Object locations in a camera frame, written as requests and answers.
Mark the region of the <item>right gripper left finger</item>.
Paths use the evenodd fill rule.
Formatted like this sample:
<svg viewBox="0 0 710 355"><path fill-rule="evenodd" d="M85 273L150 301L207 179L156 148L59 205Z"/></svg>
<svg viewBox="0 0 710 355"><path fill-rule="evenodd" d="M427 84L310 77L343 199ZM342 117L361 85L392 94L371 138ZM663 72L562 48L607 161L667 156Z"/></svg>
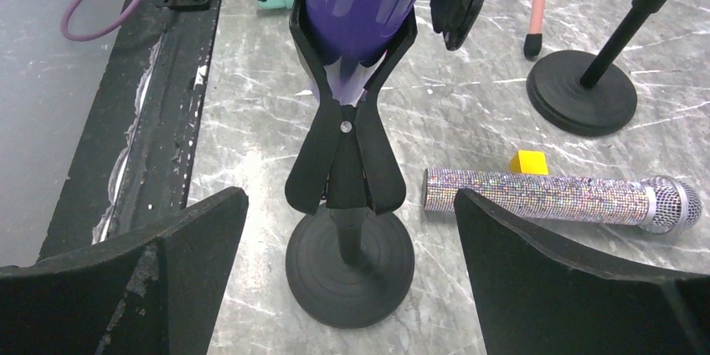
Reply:
<svg viewBox="0 0 710 355"><path fill-rule="evenodd" d="M1 270L4 354L205 354L249 200L230 187L171 217Z"/></svg>

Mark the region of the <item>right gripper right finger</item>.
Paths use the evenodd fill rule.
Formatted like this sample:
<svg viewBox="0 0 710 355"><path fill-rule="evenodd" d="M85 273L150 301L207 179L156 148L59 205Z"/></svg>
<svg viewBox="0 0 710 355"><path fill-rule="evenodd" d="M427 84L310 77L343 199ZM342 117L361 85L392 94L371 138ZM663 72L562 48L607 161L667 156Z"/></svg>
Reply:
<svg viewBox="0 0 710 355"><path fill-rule="evenodd" d="M707 275L590 248L468 189L454 205L488 353L708 353Z"/></svg>

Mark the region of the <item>purple microphone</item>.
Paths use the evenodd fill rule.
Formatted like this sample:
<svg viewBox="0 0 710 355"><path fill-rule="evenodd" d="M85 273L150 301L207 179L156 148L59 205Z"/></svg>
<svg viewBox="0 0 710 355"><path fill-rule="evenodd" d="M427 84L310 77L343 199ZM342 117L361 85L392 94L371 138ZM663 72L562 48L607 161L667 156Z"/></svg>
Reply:
<svg viewBox="0 0 710 355"><path fill-rule="evenodd" d="M416 0L306 0L315 46L332 96L356 105Z"/></svg>

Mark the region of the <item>black round-base clamp stand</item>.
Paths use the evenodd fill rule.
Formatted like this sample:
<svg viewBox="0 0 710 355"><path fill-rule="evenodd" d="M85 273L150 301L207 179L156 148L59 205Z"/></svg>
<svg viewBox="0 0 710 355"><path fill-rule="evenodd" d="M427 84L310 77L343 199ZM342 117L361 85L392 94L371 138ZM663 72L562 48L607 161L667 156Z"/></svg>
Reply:
<svg viewBox="0 0 710 355"><path fill-rule="evenodd" d="M364 328L397 310L414 275L414 246L395 213L406 184L378 95L415 41L415 16L406 17L355 106L332 96L307 19L306 0L295 0L290 30L319 103L285 185L288 204L303 213L287 245L286 276L309 316L339 329Z"/></svg>

